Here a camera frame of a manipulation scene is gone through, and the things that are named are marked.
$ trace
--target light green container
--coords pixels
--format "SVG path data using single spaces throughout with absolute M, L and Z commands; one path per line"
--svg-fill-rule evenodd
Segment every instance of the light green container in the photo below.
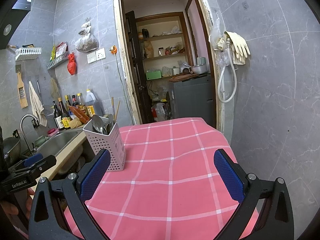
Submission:
M 161 71 L 152 71 L 146 73 L 147 80 L 158 79 L 161 78 Z

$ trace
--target pink tablecloth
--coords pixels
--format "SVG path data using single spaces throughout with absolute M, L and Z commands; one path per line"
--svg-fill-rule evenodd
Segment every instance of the pink tablecloth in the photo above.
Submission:
M 123 171 L 106 172 L 91 200 L 90 212 L 112 240 L 210 240 L 238 202 L 231 199 L 214 164 L 223 148 L 235 156 L 217 130 L 201 118 L 123 127 L 127 151 Z M 75 235 L 81 236 L 69 210 Z M 243 233 L 248 235 L 257 212 Z

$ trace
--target sink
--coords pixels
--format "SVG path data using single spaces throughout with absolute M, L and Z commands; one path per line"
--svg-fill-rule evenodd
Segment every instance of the sink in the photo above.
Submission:
M 82 128 L 59 131 L 41 145 L 36 153 L 41 153 L 44 158 L 49 155 L 57 156 L 81 132 Z

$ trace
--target cutting board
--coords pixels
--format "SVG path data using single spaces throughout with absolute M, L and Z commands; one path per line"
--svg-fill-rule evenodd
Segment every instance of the cutting board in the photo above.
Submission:
M 24 83 L 22 82 L 21 78 L 21 72 L 18 71 L 18 96 L 20 100 L 21 108 L 25 108 L 28 106 L 27 96 L 26 96 L 26 90 L 24 89 Z
M 175 78 L 170 78 L 168 81 L 170 82 L 179 82 L 179 81 L 184 81 L 190 78 L 197 77 L 199 74 L 185 74 L 185 75 L 179 75 L 176 76 Z

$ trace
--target flexible shower hose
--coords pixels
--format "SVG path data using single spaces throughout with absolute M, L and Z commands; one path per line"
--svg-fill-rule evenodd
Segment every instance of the flexible shower hose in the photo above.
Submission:
M 221 88 L 221 82 L 222 82 L 222 78 L 223 78 L 223 75 L 224 75 L 224 71 L 226 70 L 226 66 L 223 67 L 222 71 L 221 71 L 221 75 L 220 75 L 220 78 L 219 78 L 219 82 L 218 82 L 218 98 L 220 100 L 220 102 L 222 103 L 227 103 L 229 102 L 235 95 L 236 93 L 236 90 L 237 90 L 237 76 L 236 76 L 236 71 L 235 71 L 235 67 L 233 65 L 233 61 L 232 61 L 232 58 L 231 58 L 231 53 L 230 53 L 230 41 L 227 40 L 227 51 L 228 51 L 228 58 L 229 58 L 229 61 L 230 61 L 230 65 L 231 65 L 231 69 L 232 69 L 232 74 L 233 74 L 233 83 L 234 83 L 234 88 L 233 88 L 233 92 L 232 92 L 232 95 L 227 99 L 227 100 L 223 100 L 221 98 L 221 94 L 220 94 L 220 88 Z

